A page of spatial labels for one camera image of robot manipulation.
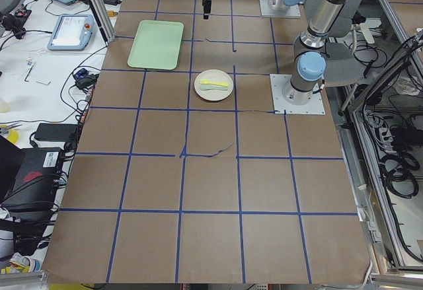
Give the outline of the near teach pendant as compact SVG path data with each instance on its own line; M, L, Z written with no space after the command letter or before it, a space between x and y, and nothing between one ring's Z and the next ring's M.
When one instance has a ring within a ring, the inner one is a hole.
M47 49L50 51L82 51L88 45L94 28L92 15L60 15Z

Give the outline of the cream round plate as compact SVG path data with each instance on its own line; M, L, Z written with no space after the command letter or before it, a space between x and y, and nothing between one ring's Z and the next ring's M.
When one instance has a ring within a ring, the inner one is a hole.
M233 80L218 69L201 72L194 81L197 95L207 101L217 102L227 98L233 91Z

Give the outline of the black power adapter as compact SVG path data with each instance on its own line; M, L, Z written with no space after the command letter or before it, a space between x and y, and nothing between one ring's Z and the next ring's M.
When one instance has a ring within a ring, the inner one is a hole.
M76 129L76 124L40 123L34 138L38 141L66 142Z

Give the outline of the yellow plastic fork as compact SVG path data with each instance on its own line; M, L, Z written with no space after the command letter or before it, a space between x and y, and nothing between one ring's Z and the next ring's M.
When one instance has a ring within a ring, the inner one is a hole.
M200 80L201 85L215 85L215 86L220 86L220 87L228 87L229 83L228 82L217 82L217 81L210 81L210 80L206 80L206 79L202 79Z

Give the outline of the light green plastic spoon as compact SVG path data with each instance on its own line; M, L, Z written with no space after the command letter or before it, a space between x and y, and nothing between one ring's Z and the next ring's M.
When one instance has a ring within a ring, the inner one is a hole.
M201 91L227 91L229 87L220 87L215 85L199 85Z

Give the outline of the aluminium frame post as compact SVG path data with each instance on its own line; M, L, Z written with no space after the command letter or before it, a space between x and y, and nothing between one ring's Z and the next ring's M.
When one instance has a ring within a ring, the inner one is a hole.
M115 41L116 32L108 16L103 0L87 0L96 24L106 44Z

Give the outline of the light green tray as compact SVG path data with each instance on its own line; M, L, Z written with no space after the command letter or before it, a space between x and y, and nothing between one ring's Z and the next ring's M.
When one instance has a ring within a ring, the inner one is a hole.
M142 20L127 64L132 68L173 70L177 67L184 25L181 22Z

